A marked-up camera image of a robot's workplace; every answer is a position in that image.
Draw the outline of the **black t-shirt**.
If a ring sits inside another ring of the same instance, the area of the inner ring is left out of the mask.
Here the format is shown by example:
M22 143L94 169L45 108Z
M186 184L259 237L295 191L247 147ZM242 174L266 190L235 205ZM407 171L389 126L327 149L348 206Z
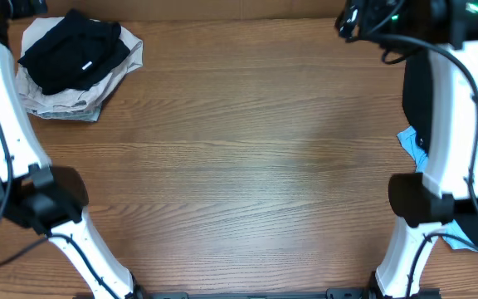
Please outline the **black t-shirt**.
M130 54L120 33L117 22L93 21L71 9L18 63L46 96L88 91Z

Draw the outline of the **grey folded garment under trousers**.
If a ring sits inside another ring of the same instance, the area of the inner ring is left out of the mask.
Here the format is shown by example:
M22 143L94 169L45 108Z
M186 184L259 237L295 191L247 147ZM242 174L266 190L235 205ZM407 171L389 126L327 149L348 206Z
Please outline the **grey folded garment under trousers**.
M99 119L101 108L102 106L99 105L91 110L39 113L37 110L27 109L27 112L45 120L78 120L85 122L96 122Z

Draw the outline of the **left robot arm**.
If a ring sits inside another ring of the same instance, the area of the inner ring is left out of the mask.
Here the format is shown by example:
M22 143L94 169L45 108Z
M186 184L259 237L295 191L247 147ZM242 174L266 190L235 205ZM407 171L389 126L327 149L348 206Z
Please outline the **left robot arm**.
M40 235L0 267L50 242L69 259L94 298L144 298L145 290L95 228L82 177L71 167L52 165L19 100L8 23L46 10L43 1L0 1L0 223L8 219Z

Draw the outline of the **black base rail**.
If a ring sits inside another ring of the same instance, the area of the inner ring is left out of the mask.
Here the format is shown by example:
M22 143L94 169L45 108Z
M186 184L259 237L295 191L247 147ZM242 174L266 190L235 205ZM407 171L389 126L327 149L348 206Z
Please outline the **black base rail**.
M148 299L364 299L368 296L363 288L330 288L324 292L282 292L282 293L250 293L250 294L197 294L186 292L152 293Z

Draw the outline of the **black knit garment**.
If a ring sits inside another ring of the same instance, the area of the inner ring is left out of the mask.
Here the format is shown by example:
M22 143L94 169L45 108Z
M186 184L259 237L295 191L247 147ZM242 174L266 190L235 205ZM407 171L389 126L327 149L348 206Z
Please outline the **black knit garment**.
M410 127L398 134L398 140L421 173L427 167L432 131L432 71L427 51L407 59L402 108ZM478 246L478 216L462 214L449 224L446 232Z

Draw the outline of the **light blue garment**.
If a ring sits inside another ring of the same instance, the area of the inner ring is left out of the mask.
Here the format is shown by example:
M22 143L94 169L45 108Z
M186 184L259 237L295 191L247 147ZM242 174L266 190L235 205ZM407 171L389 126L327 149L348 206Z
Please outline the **light blue garment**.
M398 133L401 146L414 160L417 173L427 167L429 141L431 137L432 101L429 95L407 96L403 109L410 126ZM478 216L462 214L449 223L446 233L465 239L478 247Z

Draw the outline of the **beige folded trousers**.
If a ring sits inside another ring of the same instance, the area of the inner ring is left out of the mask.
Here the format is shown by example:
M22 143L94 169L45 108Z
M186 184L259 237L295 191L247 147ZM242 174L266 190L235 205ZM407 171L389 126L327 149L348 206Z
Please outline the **beige folded trousers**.
M124 27L119 39L128 47L129 55L88 91L66 89L46 96L29 76L27 69L19 66L16 74L17 90L26 111L46 118L98 113L103 101L114 92L124 77L143 66L143 41Z

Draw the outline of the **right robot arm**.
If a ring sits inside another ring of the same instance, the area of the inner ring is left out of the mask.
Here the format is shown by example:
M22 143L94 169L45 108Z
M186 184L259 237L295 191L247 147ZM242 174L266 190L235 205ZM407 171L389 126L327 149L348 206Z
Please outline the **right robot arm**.
M427 167L395 174L388 199L396 224L387 253L364 288L330 298L437 298L419 282L437 239L461 215L478 217L478 1L348 0L336 29L405 65L404 100L430 101Z

